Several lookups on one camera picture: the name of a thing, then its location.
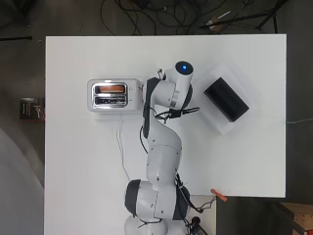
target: dark floor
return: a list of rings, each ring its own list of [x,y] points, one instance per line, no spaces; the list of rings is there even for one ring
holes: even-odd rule
[[[0,0],[0,16],[3,3]],[[157,7],[168,5],[167,0],[158,0]],[[187,0],[181,1],[188,9]],[[208,0],[201,9],[203,12],[219,5],[221,0]],[[6,100],[8,113],[28,137],[38,156],[44,163],[44,124],[19,122],[20,97],[43,97],[45,94],[45,36],[47,35],[110,35],[100,19],[102,0],[45,0],[38,1],[32,8],[28,19],[30,26],[18,23],[2,28],[8,17],[0,17],[0,37],[32,35],[32,41],[0,42],[0,93]],[[255,0],[245,8],[241,16],[258,13],[271,8],[272,0]],[[228,0],[225,4],[199,20],[192,28],[192,34],[208,34],[199,30],[198,25],[205,24],[214,16],[225,12],[231,19],[243,6],[242,0]],[[186,21],[193,18],[194,10],[189,9]],[[278,13],[280,33],[288,35],[287,56],[287,119],[299,120],[313,118],[313,1],[290,0]],[[131,35],[134,26],[127,16],[117,8],[114,1],[107,0],[103,8],[103,17],[116,35]],[[175,21],[162,14],[159,16],[165,24]],[[245,24],[258,24],[261,20],[252,20]],[[139,14],[138,27],[143,35],[154,34],[152,22]],[[156,24],[157,34],[174,35],[176,28]],[[273,33],[272,21],[264,26],[265,33]],[[223,34],[259,33],[257,30],[230,25]],[[287,125],[287,198],[294,203],[313,204],[313,121]],[[244,198],[231,198],[227,204],[218,202],[217,234],[291,234],[291,230],[271,214],[259,201]]]

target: tabletop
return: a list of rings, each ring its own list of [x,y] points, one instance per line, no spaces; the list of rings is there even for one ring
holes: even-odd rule
[[[87,82],[108,76],[156,76],[188,61],[193,82],[226,63],[248,78],[258,110],[222,136],[200,114],[172,120],[183,155],[179,172],[194,195],[285,197],[286,36],[47,37],[45,234],[122,234],[127,178],[116,142],[120,120],[87,109]],[[145,179],[142,120],[121,125],[125,167]]]

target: white cable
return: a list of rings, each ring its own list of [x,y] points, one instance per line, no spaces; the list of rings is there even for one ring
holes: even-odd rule
[[[311,120],[313,120],[313,118],[302,119],[302,120],[296,120],[296,121],[286,121],[286,123],[287,123],[287,124],[297,124],[297,123],[306,122],[306,121],[311,121]]]
[[[121,120],[118,123],[118,125],[117,125],[117,128],[116,128],[116,140],[117,140],[117,144],[118,144],[118,148],[119,148],[119,152],[120,152],[120,156],[121,156],[121,165],[122,165],[122,167],[123,167],[123,169],[125,171],[125,174],[127,176],[128,181],[130,181],[128,172],[127,172],[127,170],[125,168],[125,165],[124,165],[124,150],[123,150],[123,145],[122,145],[121,138],[120,138],[120,132],[121,132],[122,124],[123,124],[123,120]]]

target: black box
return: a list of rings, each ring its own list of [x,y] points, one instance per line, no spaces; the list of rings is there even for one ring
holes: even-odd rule
[[[246,103],[222,77],[218,78],[211,86],[209,86],[204,91],[204,94],[230,122],[236,121],[248,111]]]

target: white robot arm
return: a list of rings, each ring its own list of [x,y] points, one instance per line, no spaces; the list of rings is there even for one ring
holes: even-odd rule
[[[133,216],[126,220],[126,235],[174,234],[170,232],[173,227],[170,221],[184,219],[189,211],[188,190],[178,189],[175,184],[182,142],[176,132],[155,118],[155,105],[173,110],[186,108],[193,93],[190,84],[193,72],[192,65],[178,62],[175,72],[166,80],[154,77],[144,86],[143,134],[149,144],[148,181],[132,180],[127,186],[125,206]]]

